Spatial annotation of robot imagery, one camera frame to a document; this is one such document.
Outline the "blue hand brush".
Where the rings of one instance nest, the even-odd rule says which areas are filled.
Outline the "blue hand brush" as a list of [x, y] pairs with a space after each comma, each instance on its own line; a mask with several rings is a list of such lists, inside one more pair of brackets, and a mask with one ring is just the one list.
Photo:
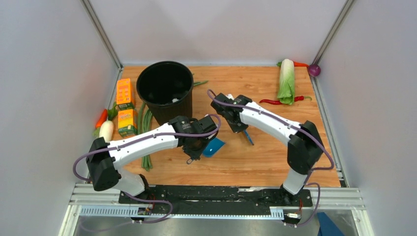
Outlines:
[[249, 141], [249, 143], [250, 143], [251, 145], [254, 145], [254, 142], [253, 142], [252, 138], [250, 137], [249, 133], [248, 133], [246, 130], [244, 130], [244, 131], [243, 131], [243, 133], [244, 133], [244, 135], [246, 136], [246, 138], [247, 138], [247, 140]]

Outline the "blue dustpan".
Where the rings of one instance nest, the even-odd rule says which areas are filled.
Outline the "blue dustpan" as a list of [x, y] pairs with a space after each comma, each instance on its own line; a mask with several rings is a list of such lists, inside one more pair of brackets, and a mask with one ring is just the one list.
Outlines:
[[219, 138], [213, 137], [210, 139], [199, 139], [191, 145], [184, 146], [183, 151], [189, 156], [186, 164], [189, 165], [193, 161], [200, 160], [201, 156], [207, 158], [213, 157], [225, 144]]

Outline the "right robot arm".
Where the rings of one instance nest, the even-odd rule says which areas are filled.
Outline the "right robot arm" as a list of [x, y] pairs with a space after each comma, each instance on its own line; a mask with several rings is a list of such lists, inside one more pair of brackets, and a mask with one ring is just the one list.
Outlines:
[[310, 121], [299, 123], [283, 118], [243, 95], [237, 98], [222, 93], [214, 95], [209, 89], [208, 96], [212, 99], [211, 106], [226, 120], [234, 133], [241, 133], [249, 126], [254, 126], [287, 147], [287, 163], [290, 169], [282, 184], [280, 198], [288, 206], [298, 202], [300, 190], [306, 184], [316, 162], [325, 153], [316, 125]]

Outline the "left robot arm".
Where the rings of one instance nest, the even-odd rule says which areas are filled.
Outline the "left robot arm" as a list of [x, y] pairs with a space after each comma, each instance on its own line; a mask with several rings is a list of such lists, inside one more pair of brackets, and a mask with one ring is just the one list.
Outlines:
[[153, 153], [182, 148], [191, 161], [200, 159], [211, 138], [218, 133], [221, 119], [207, 115], [201, 119], [177, 116], [160, 127], [127, 139], [93, 141], [86, 154], [90, 180], [97, 192], [117, 189], [128, 193], [139, 204], [150, 198], [145, 178], [124, 169], [125, 165]]

